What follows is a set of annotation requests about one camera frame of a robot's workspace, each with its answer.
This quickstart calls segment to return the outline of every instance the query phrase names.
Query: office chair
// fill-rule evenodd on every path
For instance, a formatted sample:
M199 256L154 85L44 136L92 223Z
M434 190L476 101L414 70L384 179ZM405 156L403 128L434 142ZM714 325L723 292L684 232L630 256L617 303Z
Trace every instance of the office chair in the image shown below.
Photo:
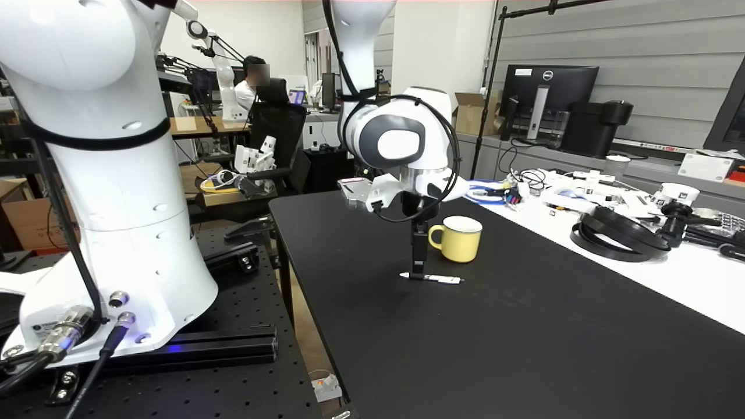
M263 136L278 136L275 144L275 169L267 172L249 172L240 180L240 190L249 197L253 214L263 218L253 218L244 225L232 230L226 242L249 242L258 240L268 232L270 220L268 203L278 194L287 192L303 192L307 173L311 173L311 158L303 151L303 123L305 123L305 107L291 105L287 98L287 81L285 78L258 78L256 83L258 101L253 109L253 136L249 146L261 146ZM256 194L255 180L270 179L275 180L274 192Z

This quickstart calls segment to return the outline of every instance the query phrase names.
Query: yellow mug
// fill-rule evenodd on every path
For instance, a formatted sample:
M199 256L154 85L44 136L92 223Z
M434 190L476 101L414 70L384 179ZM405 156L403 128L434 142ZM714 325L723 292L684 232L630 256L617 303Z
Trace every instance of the yellow mug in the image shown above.
M471 217L447 217L443 225L428 227L428 244L455 263L471 263L481 251L483 230L485 225Z

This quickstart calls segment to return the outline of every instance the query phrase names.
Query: black tabletop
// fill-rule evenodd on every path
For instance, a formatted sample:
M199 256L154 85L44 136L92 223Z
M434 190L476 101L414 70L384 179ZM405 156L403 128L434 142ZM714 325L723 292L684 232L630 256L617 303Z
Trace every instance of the black tabletop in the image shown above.
M411 225L341 192L270 208L361 416L745 416L741 333L471 203L477 260L428 260L461 286L398 279Z
M197 225L204 254L215 256L225 247L225 232L232 227L235 225ZM274 264L267 251L258 254L258 272L249 277L232 260L212 264L212 277L219 281L222 292L197 325L199 329L209 325L206 329L226 334L275 327L278 360L105 372L85 399L79 416L322 416L294 327L280 300ZM44 405L52 381L53 372L44 372L24 390L0 399L0 416L65 416L67 405Z

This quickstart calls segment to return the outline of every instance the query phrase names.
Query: desk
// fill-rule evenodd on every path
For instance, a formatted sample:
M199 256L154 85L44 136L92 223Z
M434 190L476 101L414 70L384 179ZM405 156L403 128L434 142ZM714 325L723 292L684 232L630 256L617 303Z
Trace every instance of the desk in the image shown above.
M287 257L363 416L745 416L745 338L546 236L485 223L461 286L398 279L411 225L341 192L270 203Z
M225 232L232 227L232 223L209 227L207 235L206 227L197 225L204 254L209 254L209 249L219 247ZM86 396L79 416L322 416L297 345L297 334L282 308L274 264L267 251L261 251L261 267L249 281L244 281L244 275L232 267L212 267L212 275L219 279L222 292L219 303L201 321L209 321L225 333L244 333L253 327L275 325L278 360L118 374L105 370L98 386L93 386ZM2 416L64 416L67 407L44 405L50 386L52 372L38 379L31 388L0 399Z
M247 134L253 128L249 123L226 123L222 116L212 116L212 123L219 134ZM204 116L173 116L170 136L215 136L215 132Z

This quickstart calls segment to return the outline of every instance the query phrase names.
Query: pen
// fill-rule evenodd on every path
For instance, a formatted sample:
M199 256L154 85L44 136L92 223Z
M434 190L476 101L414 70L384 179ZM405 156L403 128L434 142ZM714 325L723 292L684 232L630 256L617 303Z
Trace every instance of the pen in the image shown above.
M461 277L447 277L447 275L425 275L426 281L440 281L440 283L461 283Z

